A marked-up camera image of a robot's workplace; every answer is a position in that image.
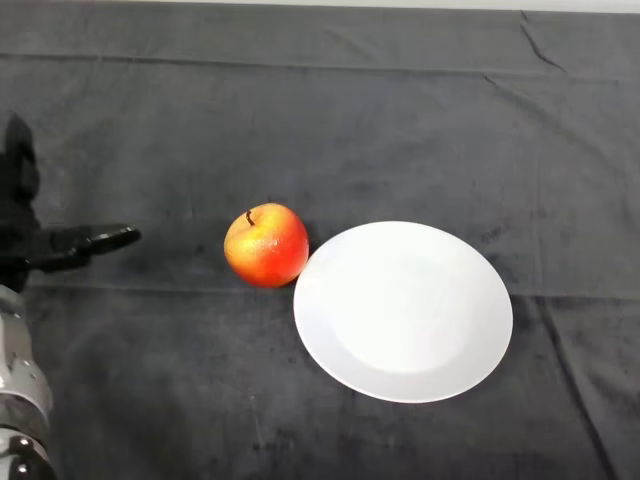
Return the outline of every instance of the white plate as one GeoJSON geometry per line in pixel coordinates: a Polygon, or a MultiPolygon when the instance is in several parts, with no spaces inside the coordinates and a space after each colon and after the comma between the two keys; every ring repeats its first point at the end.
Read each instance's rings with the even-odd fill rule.
{"type": "Polygon", "coordinates": [[[509,345],[507,289],[462,240],[408,222],[361,225],[309,259],[293,301],[318,364],[359,392],[418,403],[481,382],[509,345]]]}

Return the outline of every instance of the red apple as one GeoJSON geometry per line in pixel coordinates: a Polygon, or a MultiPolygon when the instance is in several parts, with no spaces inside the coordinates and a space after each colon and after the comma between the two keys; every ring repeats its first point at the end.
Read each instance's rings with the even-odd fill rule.
{"type": "Polygon", "coordinates": [[[281,287],[296,278],[309,258],[302,221],[283,205],[267,203],[240,215],[224,239],[231,268],[257,287],[281,287]]]}

